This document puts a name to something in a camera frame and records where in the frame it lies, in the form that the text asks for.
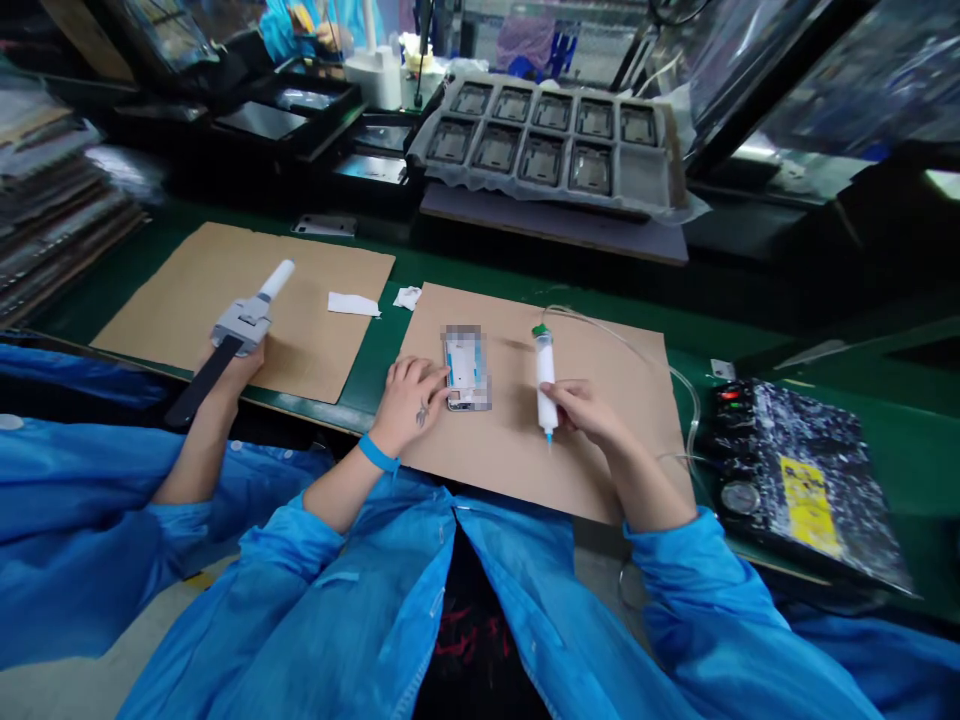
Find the green workbench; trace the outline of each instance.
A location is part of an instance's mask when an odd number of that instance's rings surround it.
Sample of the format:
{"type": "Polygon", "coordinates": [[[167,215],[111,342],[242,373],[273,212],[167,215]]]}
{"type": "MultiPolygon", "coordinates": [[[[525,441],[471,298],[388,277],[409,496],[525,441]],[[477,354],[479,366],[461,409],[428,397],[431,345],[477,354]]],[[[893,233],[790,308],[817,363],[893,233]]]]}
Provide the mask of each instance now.
{"type": "MultiPolygon", "coordinates": [[[[207,221],[273,234],[287,234],[290,227],[288,222],[263,216],[171,201],[156,213],[150,225],[126,240],[79,284],[47,308],[30,324],[30,329],[65,342],[89,344],[184,238],[207,221]]],[[[248,388],[244,397],[354,434],[369,429],[380,402],[386,370],[396,359],[403,341],[411,313],[394,307],[392,303],[398,289],[407,285],[433,282],[535,305],[563,304],[602,320],[661,332],[666,339],[670,363],[686,375],[701,394],[721,382],[710,374],[710,358],[741,357],[788,339],[776,333],[631,297],[558,284],[551,281],[549,273],[531,277],[454,259],[426,251],[415,241],[386,242],[363,237],[331,237],[323,238],[323,241],[396,257],[390,280],[380,298],[382,319],[370,323],[336,404],[257,388],[248,388]]],[[[181,378],[189,377],[189,373],[176,368],[141,364],[181,378]]],[[[897,598],[894,602],[960,622],[957,528],[955,525],[952,530],[949,527],[953,518],[960,517],[960,488],[954,482],[953,462],[953,445],[960,438],[960,421],[848,391],[810,384],[792,384],[790,387],[850,410],[862,421],[864,435],[872,449],[877,480],[889,499],[894,529],[903,545],[917,590],[924,596],[923,601],[897,598]]],[[[675,391],[685,432],[690,422],[691,402],[682,386],[675,384],[675,391]]],[[[697,495],[701,500],[707,499],[703,488],[697,488],[697,495]]],[[[815,578],[763,547],[736,539],[731,539],[730,543],[748,559],[815,578]]]]}

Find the pressure gauge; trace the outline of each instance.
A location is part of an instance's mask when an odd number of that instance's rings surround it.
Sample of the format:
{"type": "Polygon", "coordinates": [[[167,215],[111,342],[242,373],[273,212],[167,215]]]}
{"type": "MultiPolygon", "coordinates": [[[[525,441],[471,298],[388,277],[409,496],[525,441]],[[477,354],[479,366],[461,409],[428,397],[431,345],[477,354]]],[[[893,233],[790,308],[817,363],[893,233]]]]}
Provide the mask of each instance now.
{"type": "Polygon", "coordinates": [[[760,493],[750,483],[736,480],[720,491],[720,502],[737,515],[752,515],[760,508],[760,493]]]}

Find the blue smock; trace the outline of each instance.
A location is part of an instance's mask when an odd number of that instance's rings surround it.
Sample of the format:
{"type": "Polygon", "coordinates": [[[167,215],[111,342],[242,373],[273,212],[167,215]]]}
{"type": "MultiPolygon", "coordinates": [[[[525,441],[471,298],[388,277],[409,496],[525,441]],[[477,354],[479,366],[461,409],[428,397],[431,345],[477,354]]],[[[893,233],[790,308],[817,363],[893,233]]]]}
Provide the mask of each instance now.
{"type": "Polygon", "coordinates": [[[844,618],[793,605],[794,632],[856,679],[886,720],[960,718],[960,645],[878,618],[844,618]]]}
{"type": "Polygon", "coordinates": [[[161,590],[235,551],[333,464],[326,452],[233,442],[212,501],[152,505],[183,436],[6,420],[0,670],[103,654],[161,590]]]}
{"type": "Polygon", "coordinates": [[[459,521],[553,717],[880,718],[801,639],[712,513],[633,534],[662,666],[574,576],[568,516],[385,476],[344,538],[298,496],[173,625],[120,717],[410,717],[459,521]]]}
{"type": "MultiPolygon", "coordinates": [[[[367,35],[366,25],[363,20],[363,4],[361,0],[326,0],[330,21],[334,25],[341,25],[350,31],[353,35],[353,47],[355,50],[366,48],[367,35]]],[[[316,2],[307,0],[300,3],[310,13],[313,24],[316,27],[323,22],[323,16],[317,9],[316,2]]],[[[267,11],[260,18],[260,33],[263,35],[263,42],[267,46],[267,52],[271,59],[278,65],[294,57],[313,57],[314,49],[308,42],[302,42],[293,32],[293,21],[290,19],[290,13],[287,10],[287,3],[284,0],[267,0],[267,11]]],[[[386,35],[383,31],[383,19],[380,17],[380,8],[377,0],[373,0],[373,21],[376,26],[377,43],[384,43],[386,35]]]]}
{"type": "MultiPolygon", "coordinates": [[[[30,337],[27,333],[0,334],[11,336],[30,337]]],[[[145,370],[5,343],[0,343],[0,373],[53,383],[139,409],[167,396],[163,383],[145,370]]]]}

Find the syringe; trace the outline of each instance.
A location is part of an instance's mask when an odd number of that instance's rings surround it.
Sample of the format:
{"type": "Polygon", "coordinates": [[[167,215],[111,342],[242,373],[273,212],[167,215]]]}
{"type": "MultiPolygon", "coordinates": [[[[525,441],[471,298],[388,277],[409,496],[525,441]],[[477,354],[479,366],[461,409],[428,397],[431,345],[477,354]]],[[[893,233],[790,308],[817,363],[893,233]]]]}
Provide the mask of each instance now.
{"type": "Polygon", "coordinates": [[[553,431],[560,424],[557,419],[557,404],[543,394],[540,384],[556,382],[553,371],[553,334],[540,323],[533,329],[537,346],[537,423],[547,434],[547,444],[553,442],[553,431]]]}

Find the blue wristband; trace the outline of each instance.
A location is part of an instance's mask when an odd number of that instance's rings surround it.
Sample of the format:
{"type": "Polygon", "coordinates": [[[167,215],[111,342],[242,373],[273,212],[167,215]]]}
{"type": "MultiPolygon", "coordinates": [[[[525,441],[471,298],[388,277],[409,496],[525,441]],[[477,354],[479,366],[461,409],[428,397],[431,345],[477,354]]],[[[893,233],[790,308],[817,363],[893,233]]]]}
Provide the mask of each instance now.
{"type": "Polygon", "coordinates": [[[370,462],[384,472],[388,472],[394,477],[397,476],[397,470],[400,469],[400,458],[389,457],[383,450],[377,447],[369,435],[364,435],[360,438],[358,445],[370,462]]]}

